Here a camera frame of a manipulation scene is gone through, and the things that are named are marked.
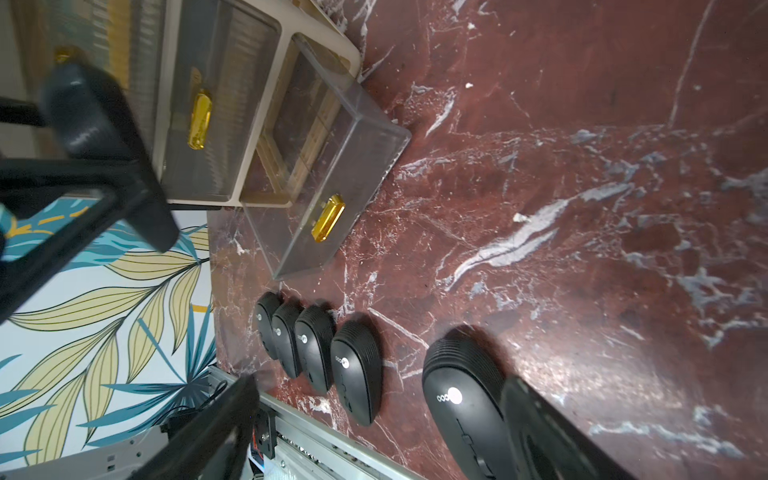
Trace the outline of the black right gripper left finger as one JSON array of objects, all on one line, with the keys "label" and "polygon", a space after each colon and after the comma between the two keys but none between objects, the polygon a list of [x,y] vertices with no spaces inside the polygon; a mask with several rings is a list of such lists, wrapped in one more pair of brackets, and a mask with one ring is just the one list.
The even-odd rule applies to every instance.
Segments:
[{"label": "black right gripper left finger", "polygon": [[230,385],[131,479],[239,479],[250,448],[259,391],[255,377]]}]

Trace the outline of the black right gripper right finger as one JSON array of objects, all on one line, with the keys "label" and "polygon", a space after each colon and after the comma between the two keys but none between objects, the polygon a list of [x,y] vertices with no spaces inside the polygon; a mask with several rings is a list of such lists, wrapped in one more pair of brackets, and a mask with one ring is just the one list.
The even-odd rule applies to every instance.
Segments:
[{"label": "black right gripper right finger", "polygon": [[519,479],[633,477],[521,377],[506,379],[500,409]]}]

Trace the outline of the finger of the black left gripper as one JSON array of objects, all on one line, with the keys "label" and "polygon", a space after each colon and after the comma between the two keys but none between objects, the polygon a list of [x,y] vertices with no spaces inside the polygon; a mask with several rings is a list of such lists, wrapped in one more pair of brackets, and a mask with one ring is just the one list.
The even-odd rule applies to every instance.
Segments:
[{"label": "finger of the black left gripper", "polygon": [[4,158],[1,204],[22,220],[72,191],[96,190],[100,200],[31,252],[1,262],[1,315],[10,317],[114,223],[126,221],[159,252],[180,230],[118,82],[92,65],[56,66],[37,103],[4,97],[4,124],[49,128],[64,159]]}]

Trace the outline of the black computer mouse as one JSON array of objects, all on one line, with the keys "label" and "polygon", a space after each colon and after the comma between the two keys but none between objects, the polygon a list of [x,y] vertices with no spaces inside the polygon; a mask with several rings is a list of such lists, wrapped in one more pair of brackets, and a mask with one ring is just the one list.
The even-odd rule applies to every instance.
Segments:
[{"label": "black computer mouse", "polygon": [[430,414],[468,479],[516,479],[500,402],[504,378],[472,338],[451,331],[427,350],[422,389]]},{"label": "black computer mouse", "polygon": [[303,308],[296,299],[289,299],[279,306],[271,318],[273,342],[278,360],[285,374],[295,379],[302,373],[299,360],[295,326]]},{"label": "black computer mouse", "polygon": [[367,317],[344,322],[331,343],[334,382],[342,407],[361,426],[374,423],[381,408],[383,360]]},{"label": "black computer mouse", "polygon": [[310,305],[298,316],[295,337],[302,371],[312,389],[325,395],[333,385],[331,342],[334,322],[320,306]]},{"label": "black computer mouse", "polygon": [[272,316],[282,305],[280,296],[272,291],[267,291],[259,297],[254,308],[255,325],[258,328],[261,343],[268,356],[278,359],[278,352],[274,344],[272,330]]}]

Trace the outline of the clear drawer gold handle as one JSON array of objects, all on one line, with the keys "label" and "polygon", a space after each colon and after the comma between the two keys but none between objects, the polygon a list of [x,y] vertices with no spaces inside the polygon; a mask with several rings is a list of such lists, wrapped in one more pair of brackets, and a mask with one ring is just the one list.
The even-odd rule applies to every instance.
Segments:
[{"label": "clear drawer gold handle", "polygon": [[120,84],[141,137],[155,131],[165,1],[44,1],[54,47],[74,47]]},{"label": "clear drawer gold handle", "polygon": [[240,198],[273,279],[334,257],[410,139],[338,54],[292,37]]},{"label": "clear drawer gold handle", "polygon": [[243,1],[185,1],[162,185],[182,202],[231,198],[280,25]]}]

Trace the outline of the beige drawer organizer cabinet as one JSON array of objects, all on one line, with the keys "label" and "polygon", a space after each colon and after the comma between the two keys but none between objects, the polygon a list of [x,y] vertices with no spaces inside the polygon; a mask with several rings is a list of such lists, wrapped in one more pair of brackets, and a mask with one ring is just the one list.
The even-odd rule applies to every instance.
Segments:
[{"label": "beige drawer organizer cabinet", "polygon": [[1,92],[33,100],[58,62],[86,61],[121,86],[168,201],[231,206],[303,39],[360,70],[314,1],[5,1]]}]

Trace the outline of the clear bottom drawer gold handle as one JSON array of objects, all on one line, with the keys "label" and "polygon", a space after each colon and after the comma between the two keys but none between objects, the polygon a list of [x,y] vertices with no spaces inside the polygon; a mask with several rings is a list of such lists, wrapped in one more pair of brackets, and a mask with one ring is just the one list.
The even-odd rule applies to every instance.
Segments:
[{"label": "clear bottom drawer gold handle", "polygon": [[338,54],[292,37],[240,198],[273,279],[334,257],[410,139]]}]

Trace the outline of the clear top drawer gold handle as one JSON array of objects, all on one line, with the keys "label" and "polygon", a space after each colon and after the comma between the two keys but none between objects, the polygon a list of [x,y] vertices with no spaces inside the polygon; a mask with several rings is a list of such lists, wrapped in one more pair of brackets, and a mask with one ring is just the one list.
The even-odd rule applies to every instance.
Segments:
[{"label": "clear top drawer gold handle", "polygon": [[155,131],[165,1],[44,1],[54,47],[74,47],[120,84],[141,137]]}]

